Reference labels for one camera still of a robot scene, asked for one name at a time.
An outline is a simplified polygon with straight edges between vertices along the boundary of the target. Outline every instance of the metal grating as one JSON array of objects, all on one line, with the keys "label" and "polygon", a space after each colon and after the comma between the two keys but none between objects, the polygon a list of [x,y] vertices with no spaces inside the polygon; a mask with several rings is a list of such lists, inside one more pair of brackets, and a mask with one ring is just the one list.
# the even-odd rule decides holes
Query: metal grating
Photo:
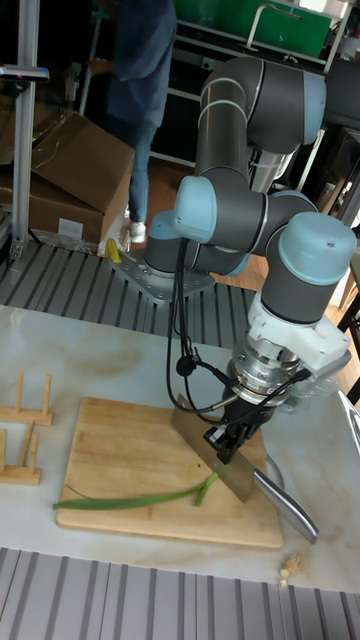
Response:
[{"label": "metal grating", "polygon": [[[186,298],[188,327],[198,343],[232,348],[244,333],[253,294],[216,284]],[[107,260],[30,243],[26,260],[1,276],[0,304],[167,335],[168,306],[156,305],[117,278]]]},{"label": "metal grating", "polygon": [[348,593],[25,551],[1,551],[0,567],[0,640],[360,638]]},{"label": "metal grating", "polygon": [[[187,298],[198,343],[232,348],[253,294],[216,285]],[[167,333],[167,309],[106,261],[30,243],[1,270],[0,304]],[[360,597],[0,551],[0,640],[360,640]]]}]

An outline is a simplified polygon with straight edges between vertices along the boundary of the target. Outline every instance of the cardboard box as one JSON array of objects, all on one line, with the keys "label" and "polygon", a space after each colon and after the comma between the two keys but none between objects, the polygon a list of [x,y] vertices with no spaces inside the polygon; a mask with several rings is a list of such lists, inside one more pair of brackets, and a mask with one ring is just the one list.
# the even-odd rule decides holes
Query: cardboard box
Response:
[{"label": "cardboard box", "polygon": [[[33,151],[29,224],[99,243],[128,197],[134,150],[78,114]],[[0,172],[0,204],[12,202]]]},{"label": "cardboard box", "polygon": [[[13,176],[9,169],[0,172],[0,203],[12,204]],[[30,186],[29,226],[61,233],[76,240],[98,243],[104,216],[89,205],[32,175]]]},{"label": "cardboard box", "polygon": [[[11,113],[12,108],[12,99],[9,96],[0,96],[0,165],[11,164],[14,161],[16,102]],[[36,103],[33,142],[47,135],[64,117],[62,109]]]}]

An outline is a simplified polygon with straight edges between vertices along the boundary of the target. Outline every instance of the knife handle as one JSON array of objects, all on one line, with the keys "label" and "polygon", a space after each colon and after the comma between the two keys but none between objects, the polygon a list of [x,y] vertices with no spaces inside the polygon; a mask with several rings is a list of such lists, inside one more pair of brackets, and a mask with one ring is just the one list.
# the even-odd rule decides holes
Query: knife handle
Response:
[{"label": "knife handle", "polygon": [[299,503],[259,469],[254,469],[254,482],[285,520],[311,544],[315,544],[319,529]]}]

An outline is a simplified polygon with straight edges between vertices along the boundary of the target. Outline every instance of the green panel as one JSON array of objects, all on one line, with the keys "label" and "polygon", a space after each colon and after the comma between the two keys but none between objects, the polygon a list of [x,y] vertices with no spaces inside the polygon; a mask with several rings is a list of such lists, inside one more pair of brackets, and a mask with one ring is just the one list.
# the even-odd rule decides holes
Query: green panel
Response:
[{"label": "green panel", "polygon": [[[247,38],[257,7],[262,0],[174,0],[178,18],[225,33]],[[294,7],[288,3],[271,2],[296,20],[264,9],[255,33],[255,40],[317,58],[327,36],[331,18]]]}]

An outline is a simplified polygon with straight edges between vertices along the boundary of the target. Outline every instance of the shoe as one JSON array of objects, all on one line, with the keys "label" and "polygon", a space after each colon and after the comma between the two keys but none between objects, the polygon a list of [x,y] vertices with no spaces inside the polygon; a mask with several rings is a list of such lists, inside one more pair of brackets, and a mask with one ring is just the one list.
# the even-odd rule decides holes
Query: shoe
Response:
[{"label": "shoe", "polygon": [[145,242],[146,226],[145,222],[132,222],[130,229],[131,242]]}]

